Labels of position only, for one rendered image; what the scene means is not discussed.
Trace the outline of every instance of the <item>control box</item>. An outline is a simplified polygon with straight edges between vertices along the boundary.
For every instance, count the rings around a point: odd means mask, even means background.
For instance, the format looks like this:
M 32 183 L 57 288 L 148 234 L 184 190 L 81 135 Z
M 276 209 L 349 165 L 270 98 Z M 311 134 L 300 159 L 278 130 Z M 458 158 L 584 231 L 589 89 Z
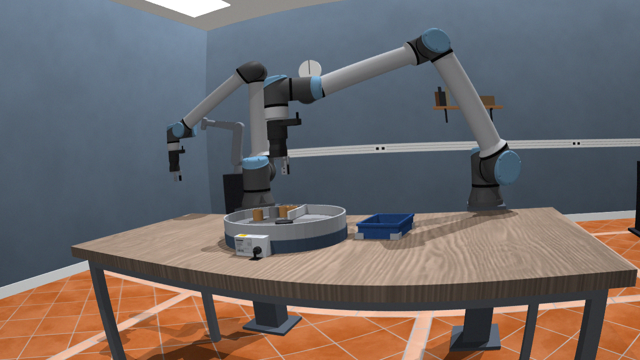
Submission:
M 236 242 L 236 255 L 238 256 L 253 257 L 255 247 L 260 248 L 260 253 L 257 254 L 258 258 L 266 258 L 271 255 L 269 235 L 238 234 L 234 236 L 234 240 Z

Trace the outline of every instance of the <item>white baseboard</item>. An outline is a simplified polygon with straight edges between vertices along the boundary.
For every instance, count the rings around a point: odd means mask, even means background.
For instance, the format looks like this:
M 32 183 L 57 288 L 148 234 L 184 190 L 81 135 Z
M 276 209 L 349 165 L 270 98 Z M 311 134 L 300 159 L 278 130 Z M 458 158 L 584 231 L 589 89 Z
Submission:
M 30 279 L 19 281 L 11 285 L 3 286 L 0 288 L 0 299 L 10 297 L 15 294 L 22 293 L 23 291 L 35 289 L 38 286 L 49 284 L 60 279 L 64 279 L 71 275 L 79 274 L 89 270 L 89 262 L 83 261 L 82 263 L 67 266 L 66 268 L 53 270 L 46 274 L 38 275 Z
M 571 221 L 594 221 L 594 220 L 614 220 L 619 218 L 635 218 L 636 211 L 612 211 L 609 213 L 588 213 L 588 214 L 568 214 L 565 215 Z M 30 279 L 16 282 L 15 284 L 3 286 L 0 288 L 0 299 L 19 294 L 23 291 L 31 290 L 49 284 L 50 282 L 64 279 L 68 276 L 75 275 L 89 270 L 89 262 L 83 261 L 75 265 L 67 266 L 59 270 L 47 272 Z

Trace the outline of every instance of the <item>wall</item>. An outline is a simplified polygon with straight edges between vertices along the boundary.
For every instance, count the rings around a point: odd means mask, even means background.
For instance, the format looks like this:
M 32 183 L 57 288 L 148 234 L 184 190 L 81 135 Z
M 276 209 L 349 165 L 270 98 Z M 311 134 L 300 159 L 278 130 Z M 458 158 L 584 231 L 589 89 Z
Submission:
M 203 136 L 182 183 L 166 126 L 205 95 L 206 32 L 107 0 L 0 4 L 0 287 L 70 246 L 210 213 Z
M 207 34 L 207 93 L 241 64 L 298 76 L 308 59 L 323 74 L 443 29 L 479 95 L 494 95 L 503 139 L 640 138 L 637 79 L 640 7 L 632 1 L 347 0 L 276 13 Z M 371 143 L 475 140 L 459 111 L 434 111 L 444 86 L 430 63 L 407 66 L 331 94 L 292 102 L 302 125 L 290 149 Z M 209 114 L 248 130 L 243 86 Z M 249 131 L 244 155 L 250 153 Z M 230 173 L 230 132 L 207 132 L 211 206 L 224 212 L 222 174 Z M 522 149 L 520 179 L 502 186 L 509 208 L 562 213 L 635 208 L 638 147 Z M 294 158 L 272 182 L 276 202 L 334 204 L 348 213 L 465 211 L 467 151 Z

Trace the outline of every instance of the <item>floor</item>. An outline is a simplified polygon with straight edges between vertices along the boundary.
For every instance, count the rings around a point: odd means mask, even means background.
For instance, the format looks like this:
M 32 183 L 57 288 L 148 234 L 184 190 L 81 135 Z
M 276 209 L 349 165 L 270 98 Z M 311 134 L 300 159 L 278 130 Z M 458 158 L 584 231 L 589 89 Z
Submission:
M 634 219 L 577 222 L 636 267 Z M 302 321 L 286 336 L 242 329 L 250 302 L 214 297 L 222 340 L 209 341 L 200 293 L 106 272 L 128 359 L 499 360 L 518 359 L 526 307 L 496 308 L 500 350 L 449 352 L 464 310 L 382 313 L 289 307 Z M 609 291 L 598 360 L 640 360 L 640 282 Z M 531 359 L 573 359 L 584 301 L 541 304 Z M 89 271 L 0 299 L 0 360 L 108 360 Z

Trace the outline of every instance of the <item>blue plastic tray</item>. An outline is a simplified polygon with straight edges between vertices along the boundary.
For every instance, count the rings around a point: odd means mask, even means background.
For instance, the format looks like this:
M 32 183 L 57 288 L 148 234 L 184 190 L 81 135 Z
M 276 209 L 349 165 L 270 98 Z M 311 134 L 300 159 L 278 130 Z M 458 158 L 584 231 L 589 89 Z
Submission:
M 358 232 L 364 234 L 365 239 L 389 239 L 390 234 L 411 230 L 415 214 L 375 214 L 357 223 Z

